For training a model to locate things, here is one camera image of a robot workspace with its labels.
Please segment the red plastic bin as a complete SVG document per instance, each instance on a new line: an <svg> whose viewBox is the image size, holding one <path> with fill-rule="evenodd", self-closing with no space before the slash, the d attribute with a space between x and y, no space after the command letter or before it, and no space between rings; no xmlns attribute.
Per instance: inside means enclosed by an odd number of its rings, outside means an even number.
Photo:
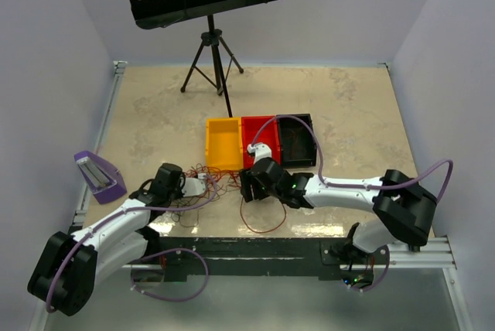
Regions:
<svg viewBox="0 0 495 331"><path fill-rule="evenodd" d="M273 115L241 118L244 169L251 168L254 164L254 157L248 154L247 146L254 140L254 137L261 126L271 118L273 118ZM257 137L257 142L266 144L271 149L271 157L277 162L281 161L281 145L278 136L278 123L276 120L271 121L261 132Z"/></svg>

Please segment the black plastic bin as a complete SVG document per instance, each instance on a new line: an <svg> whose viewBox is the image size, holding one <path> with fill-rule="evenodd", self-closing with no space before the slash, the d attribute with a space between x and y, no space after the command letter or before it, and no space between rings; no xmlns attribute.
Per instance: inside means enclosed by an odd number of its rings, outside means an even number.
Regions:
<svg viewBox="0 0 495 331"><path fill-rule="evenodd" d="M281 145L281 165L287 169L309 168L316 165L317 147L310 114L278 117L278 136Z"/></svg>

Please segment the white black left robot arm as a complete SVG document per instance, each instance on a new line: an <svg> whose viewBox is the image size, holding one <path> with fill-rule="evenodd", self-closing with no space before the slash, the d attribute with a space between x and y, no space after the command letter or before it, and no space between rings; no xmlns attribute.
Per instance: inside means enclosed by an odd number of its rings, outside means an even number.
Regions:
<svg viewBox="0 0 495 331"><path fill-rule="evenodd" d="M72 234L53 234L28 281L27 291L51 312L79 312L94 287L120 267L138 259L152 263L160 254L159 234L149 224L182 196L183 170L160 165L114 212Z"/></svg>

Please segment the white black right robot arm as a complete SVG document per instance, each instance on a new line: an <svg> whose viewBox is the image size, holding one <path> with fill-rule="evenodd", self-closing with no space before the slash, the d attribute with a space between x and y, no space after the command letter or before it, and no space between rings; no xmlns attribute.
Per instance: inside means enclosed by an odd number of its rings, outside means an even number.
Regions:
<svg viewBox="0 0 495 331"><path fill-rule="evenodd" d="M292 209L339 207L374 213L377 218L354 224L336 254L360 264L377 249L400 241L417 248L428 243L437 198L395 169L364 179L320 178L310 172L289 173L274 159L263 158L241 170L241 195L246 202L269 196Z"/></svg>

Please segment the yellow plastic bin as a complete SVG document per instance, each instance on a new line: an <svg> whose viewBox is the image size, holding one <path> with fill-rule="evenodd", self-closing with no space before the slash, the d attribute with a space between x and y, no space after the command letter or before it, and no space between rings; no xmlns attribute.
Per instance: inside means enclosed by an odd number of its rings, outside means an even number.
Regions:
<svg viewBox="0 0 495 331"><path fill-rule="evenodd" d="M243 168L240 118L208 118L206 121L206 164L219 170Z"/></svg>

